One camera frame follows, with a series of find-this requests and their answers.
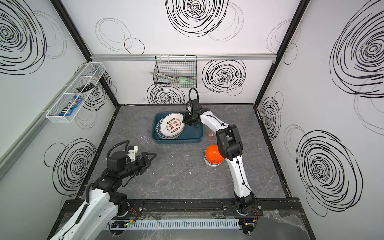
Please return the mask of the green rim plate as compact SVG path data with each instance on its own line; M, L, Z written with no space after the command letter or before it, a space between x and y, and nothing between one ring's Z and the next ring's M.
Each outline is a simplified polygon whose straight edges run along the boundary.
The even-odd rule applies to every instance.
M155 126L155 132L156 132L157 136L158 136L160 139L162 139L162 140L174 140L174 139L178 138L178 137L183 133L183 130L181 130L178 134L176 134L176 135L174 135L174 136L167 137L167 136L163 135L163 134L161 133L161 129L160 129L160 125L161 125L163 119L164 119L164 118L160 119L160 120L157 122L156 126Z

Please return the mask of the orange bowl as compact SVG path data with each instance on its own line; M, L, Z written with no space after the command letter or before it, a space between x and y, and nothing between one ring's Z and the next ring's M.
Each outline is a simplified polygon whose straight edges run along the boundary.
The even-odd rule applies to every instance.
M204 157L205 160L212 165L220 164L224 160L224 158L219 153L217 145L208 146L205 150Z

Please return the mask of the clear glass cup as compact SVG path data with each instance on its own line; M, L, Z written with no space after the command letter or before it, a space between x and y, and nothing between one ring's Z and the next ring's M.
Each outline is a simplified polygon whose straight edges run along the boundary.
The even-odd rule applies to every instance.
M150 138L148 136L140 137L140 144L141 145L147 145L149 142L150 142Z

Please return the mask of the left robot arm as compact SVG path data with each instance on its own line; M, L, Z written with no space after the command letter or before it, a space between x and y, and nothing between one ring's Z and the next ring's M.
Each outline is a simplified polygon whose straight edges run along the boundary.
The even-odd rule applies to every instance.
M127 178L142 175L157 157L155 153L142 152L131 158L130 142L123 141L107 152L107 167L102 175L87 185L85 200L72 217L51 237L53 240L94 240L101 231L115 218L124 218L132 213L126 225L131 225L138 218L138 212L131 208L127 195L120 193Z

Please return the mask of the white plate red symbols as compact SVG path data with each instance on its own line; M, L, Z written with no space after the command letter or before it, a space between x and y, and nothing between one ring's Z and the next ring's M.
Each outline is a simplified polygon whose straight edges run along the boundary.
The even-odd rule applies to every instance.
M165 137L174 137L182 133L185 128L183 120L184 115L181 113L168 114L160 123L160 133Z

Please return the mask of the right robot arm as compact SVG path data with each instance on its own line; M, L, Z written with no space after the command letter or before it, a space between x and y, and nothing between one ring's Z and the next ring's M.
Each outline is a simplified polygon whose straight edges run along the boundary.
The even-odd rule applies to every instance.
M229 125L202 107L198 99L186 104L184 123L189 126L203 124L216 133L219 154L227 162L234 182L235 206L245 216L258 205L256 195L248 183L243 164L244 145L236 125Z

